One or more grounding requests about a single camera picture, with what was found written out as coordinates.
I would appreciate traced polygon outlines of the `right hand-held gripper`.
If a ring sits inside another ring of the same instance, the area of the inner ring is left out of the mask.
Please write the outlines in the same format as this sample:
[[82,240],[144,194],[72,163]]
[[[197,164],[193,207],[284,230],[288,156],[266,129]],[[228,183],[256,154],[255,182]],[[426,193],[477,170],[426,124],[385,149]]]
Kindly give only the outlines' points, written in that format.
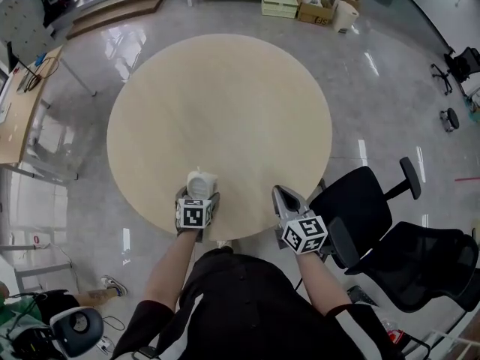
[[308,211],[306,199],[283,185],[275,185],[271,196],[278,217],[297,214],[280,221],[280,241],[297,255],[320,251],[328,231],[322,217]]

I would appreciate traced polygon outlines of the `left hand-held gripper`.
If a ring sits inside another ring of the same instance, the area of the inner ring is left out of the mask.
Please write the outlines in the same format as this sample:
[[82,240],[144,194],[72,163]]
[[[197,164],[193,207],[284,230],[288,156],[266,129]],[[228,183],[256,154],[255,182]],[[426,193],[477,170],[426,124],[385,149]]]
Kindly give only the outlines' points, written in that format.
[[175,195],[175,228],[179,236],[185,232],[197,232],[196,241],[203,240],[203,232],[209,228],[221,195],[212,194],[210,199],[191,199],[188,197],[188,188],[183,186]]

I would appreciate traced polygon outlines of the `person's left forearm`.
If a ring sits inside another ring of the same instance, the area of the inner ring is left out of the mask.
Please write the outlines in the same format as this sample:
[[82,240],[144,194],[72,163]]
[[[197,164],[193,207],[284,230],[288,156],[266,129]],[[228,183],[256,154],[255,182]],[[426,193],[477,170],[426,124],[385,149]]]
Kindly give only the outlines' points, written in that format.
[[182,232],[169,246],[151,270],[145,286],[145,300],[176,310],[198,233],[198,230]]

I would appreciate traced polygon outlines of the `black office chair with headrest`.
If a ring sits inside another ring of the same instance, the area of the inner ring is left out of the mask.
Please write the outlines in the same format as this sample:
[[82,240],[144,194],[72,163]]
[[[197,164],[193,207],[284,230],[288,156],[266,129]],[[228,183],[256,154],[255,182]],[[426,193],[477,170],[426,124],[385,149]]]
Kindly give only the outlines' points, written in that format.
[[459,229],[393,223],[388,201],[422,193],[408,157],[399,161],[405,179],[383,192],[368,166],[323,187],[310,209],[328,228],[330,254],[346,275],[365,274],[406,313],[448,297],[465,311],[480,304],[479,247]]

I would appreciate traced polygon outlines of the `round beige table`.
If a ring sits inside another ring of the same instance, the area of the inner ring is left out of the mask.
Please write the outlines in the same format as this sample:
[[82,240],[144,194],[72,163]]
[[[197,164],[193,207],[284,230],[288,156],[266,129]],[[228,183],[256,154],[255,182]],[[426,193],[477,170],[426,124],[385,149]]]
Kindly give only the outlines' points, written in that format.
[[175,197],[188,174],[217,176],[212,240],[274,226],[272,188],[303,197],[332,149],[326,98],[281,48],[238,34],[180,41],[144,62],[112,108],[107,154],[124,198],[147,221],[175,232]]

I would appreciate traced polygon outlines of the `person's torso in black clothing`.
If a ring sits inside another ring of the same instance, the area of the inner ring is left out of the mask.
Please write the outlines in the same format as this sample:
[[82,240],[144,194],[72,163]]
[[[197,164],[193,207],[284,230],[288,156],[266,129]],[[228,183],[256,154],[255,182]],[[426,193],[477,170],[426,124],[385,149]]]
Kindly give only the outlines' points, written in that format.
[[371,307],[320,313],[277,266],[226,248],[195,263],[177,311],[141,301],[113,358],[152,341],[160,360],[404,360]]

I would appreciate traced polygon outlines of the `black folding chair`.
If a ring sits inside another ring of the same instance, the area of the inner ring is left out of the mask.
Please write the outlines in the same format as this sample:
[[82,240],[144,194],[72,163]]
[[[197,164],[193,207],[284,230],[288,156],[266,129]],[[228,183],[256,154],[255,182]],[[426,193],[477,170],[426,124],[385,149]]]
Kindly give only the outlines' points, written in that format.
[[[373,308],[374,313],[379,320],[386,318],[393,320],[386,310],[382,309],[377,303],[367,295],[367,293],[359,286],[355,285],[347,290],[347,294],[350,297],[353,304],[370,305]],[[430,360],[431,346],[410,334],[407,334],[404,330],[404,335],[398,345],[395,345],[399,350],[404,351],[410,344],[417,344],[421,349],[425,351],[421,360]]]

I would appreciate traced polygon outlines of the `clear water jug red cap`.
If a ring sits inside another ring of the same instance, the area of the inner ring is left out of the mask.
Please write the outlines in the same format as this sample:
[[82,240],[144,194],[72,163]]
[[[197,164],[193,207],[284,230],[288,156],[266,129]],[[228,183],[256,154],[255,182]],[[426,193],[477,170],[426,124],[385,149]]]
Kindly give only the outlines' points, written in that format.
[[386,318],[381,319],[380,322],[386,330],[391,342],[394,345],[398,345],[404,336],[404,332],[399,328],[399,325],[395,321]]

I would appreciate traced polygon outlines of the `grey panel with round hole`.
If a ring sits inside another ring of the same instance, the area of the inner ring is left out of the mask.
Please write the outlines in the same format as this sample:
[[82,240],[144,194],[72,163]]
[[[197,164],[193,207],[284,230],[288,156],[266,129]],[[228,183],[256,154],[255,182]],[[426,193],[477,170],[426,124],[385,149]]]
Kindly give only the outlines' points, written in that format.
[[104,321],[93,307],[74,307],[53,316],[49,325],[61,351],[76,358],[96,346],[104,334]]

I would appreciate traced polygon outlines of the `black round stool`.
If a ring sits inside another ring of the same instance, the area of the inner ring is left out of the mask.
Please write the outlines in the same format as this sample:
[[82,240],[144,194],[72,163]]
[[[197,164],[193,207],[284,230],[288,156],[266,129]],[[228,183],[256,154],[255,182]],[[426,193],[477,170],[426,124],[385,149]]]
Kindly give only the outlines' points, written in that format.
[[451,133],[460,127],[458,116],[451,107],[447,110],[441,110],[439,112],[439,119],[447,133]]

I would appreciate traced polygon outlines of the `wooden desk with white legs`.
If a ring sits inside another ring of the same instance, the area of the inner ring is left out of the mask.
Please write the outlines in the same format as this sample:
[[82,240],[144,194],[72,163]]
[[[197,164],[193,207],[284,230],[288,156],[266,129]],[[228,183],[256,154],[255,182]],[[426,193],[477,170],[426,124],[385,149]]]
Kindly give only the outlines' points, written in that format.
[[65,182],[79,178],[77,172],[60,166],[53,166],[27,152],[29,135],[39,104],[48,107],[50,104],[43,99],[44,88],[48,79],[53,75],[55,63],[63,65],[70,75],[92,96],[97,92],[89,87],[76,71],[67,63],[62,55],[63,47],[59,46],[46,55],[53,61],[45,64],[46,69],[40,72],[40,82],[26,93],[19,93],[17,88],[22,80],[21,73],[11,73],[7,85],[0,94],[0,105],[9,106],[4,121],[0,123],[0,168],[10,170],[33,179],[45,180],[35,172],[21,169],[20,164],[28,164],[36,170],[49,173],[54,179]]

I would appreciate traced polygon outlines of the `large cardboard box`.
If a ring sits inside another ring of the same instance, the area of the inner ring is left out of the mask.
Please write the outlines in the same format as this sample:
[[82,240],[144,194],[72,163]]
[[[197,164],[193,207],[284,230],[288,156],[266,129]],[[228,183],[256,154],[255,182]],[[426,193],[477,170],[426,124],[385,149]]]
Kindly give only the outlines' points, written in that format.
[[297,20],[317,26],[328,26],[334,16],[334,8],[329,0],[320,0],[321,6],[300,2]]

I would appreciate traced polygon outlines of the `white trash bin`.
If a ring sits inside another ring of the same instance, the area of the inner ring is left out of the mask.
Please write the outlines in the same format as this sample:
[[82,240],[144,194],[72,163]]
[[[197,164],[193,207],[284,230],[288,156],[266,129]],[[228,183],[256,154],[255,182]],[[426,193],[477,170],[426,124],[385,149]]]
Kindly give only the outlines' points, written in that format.
[[339,1],[332,19],[332,27],[337,33],[346,33],[359,18],[359,12],[349,3]]

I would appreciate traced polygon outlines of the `cream drawer box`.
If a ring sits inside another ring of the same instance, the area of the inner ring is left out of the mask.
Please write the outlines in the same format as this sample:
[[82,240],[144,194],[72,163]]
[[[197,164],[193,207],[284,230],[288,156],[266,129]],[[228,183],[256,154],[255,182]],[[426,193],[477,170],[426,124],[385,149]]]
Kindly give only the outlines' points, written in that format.
[[297,0],[262,0],[263,16],[295,19],[299,3]]

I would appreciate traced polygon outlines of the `black desk lamp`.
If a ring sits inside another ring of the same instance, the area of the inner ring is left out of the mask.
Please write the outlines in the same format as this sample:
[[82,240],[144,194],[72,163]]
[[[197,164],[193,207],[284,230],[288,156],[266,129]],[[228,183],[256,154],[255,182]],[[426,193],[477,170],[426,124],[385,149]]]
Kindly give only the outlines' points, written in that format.
[[17,93],[26,93],[33,90],[42,80],[42,77],[36,74],[31,70],[26,64],[24,64],[15,54],[12,47],[12,42],[8,41],[6,43],[7,48],[7,59],[8,59],[8,70],[12,73],[16,67],[22,67],[25,71],[23,78],[21,79]]

